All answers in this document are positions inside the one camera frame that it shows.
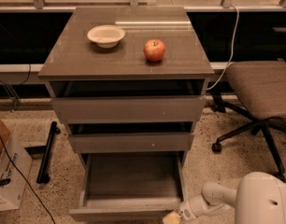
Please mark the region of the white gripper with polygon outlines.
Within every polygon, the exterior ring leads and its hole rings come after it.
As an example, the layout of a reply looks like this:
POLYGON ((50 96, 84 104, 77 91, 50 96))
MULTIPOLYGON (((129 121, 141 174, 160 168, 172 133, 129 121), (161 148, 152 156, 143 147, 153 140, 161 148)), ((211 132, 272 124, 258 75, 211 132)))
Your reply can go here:
POLYGON ((163 218, 164 224, 190 222, 199 217, 215 217, 227 212, 230 206, 211 197, 198 194, 179 205, 178 212, 172 211, 163 218))

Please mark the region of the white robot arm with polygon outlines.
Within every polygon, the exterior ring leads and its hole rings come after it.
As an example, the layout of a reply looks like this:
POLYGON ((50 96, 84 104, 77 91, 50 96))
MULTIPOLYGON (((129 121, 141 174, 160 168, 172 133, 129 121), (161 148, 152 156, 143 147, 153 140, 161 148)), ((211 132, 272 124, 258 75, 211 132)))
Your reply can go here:
POLYGON ((163 223, 183 224, 230 208, 235 209, 235 224, 286 224, 286 184, 262 172, 245 175, 237 189, 207 182, 200 194, 182 202, 163 223))

